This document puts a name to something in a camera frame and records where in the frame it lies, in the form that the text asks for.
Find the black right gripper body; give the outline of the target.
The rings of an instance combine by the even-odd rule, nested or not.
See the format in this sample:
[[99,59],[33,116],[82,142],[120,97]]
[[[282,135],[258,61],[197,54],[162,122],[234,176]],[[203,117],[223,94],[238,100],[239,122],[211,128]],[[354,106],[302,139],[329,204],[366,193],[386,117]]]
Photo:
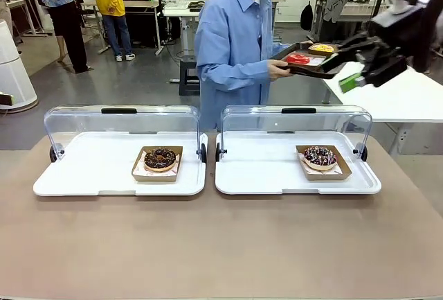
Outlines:
[[380,87],[408,68],[407,57],[399,47],[384,42],[374,42],[368,49],[357,51],[357,60],[363,65],[357,86]]

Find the person's right hand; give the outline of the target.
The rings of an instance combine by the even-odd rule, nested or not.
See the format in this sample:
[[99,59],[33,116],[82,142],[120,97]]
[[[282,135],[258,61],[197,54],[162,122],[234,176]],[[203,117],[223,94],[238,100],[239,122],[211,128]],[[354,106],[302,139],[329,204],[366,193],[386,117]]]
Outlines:
[[282,60],[268,60],[267,67],[271,81],[291,76],[288,64]]

